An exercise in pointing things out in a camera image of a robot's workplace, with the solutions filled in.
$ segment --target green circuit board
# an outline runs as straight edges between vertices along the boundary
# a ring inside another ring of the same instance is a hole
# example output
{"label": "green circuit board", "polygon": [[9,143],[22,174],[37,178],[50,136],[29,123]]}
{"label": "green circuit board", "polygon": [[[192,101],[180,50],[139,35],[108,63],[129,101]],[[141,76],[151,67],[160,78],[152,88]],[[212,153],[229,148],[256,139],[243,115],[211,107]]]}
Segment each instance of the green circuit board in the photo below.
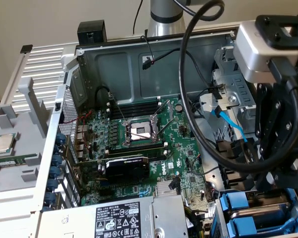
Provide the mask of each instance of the green circuit board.
{"label": "green circuit board", "polygon": [[[97,150],[84,152],[81,162],[77,164],[84,176],[86,195],[81,199],[81,205],[92,205],[98,202],[128,197],[157,196],[156,187],[158,182],[172,181],[175,176],[181,178],[181,195],[184,202],[190,205],[192,209],[206,210],[206,199],[201,200],[201,189],[205,189],[205,178],[196,176],[190,172],[186,165],[186,158],[190,163],[199,155],[196,138],[191,135],[190,127],[185,118],[184,112],[176,112],[175,106],[181,105],[178,98],[165,98],[160,102],[163,104],[170,100],[168,105],[162,108],[157,115],[159,129],[170,122],[170,106],[173,111],[173,120],[159,136],[157,148],[136,150],[133,152],[109,154],[106,156],[106,148],[111,151],[125,148],[125,126],[122,119],[109,120],[105,112],[99,111],[92,113],[91,120],[85,124],[93,129],[95,135],[90,135],[88,144],[96,142]],[[148,116],[138,117],[137,122],[146,121]],[[112,184],[106,180],[97,179],[97,166],[101,161],[108,161],[113,158],[122,158],[128,156],[144,156],[156,158],[156,161],[150,162],[150,177],[142,182],[118,183]],[[203,168],[196,161],[193,169],[198,173],[203,173]]]}

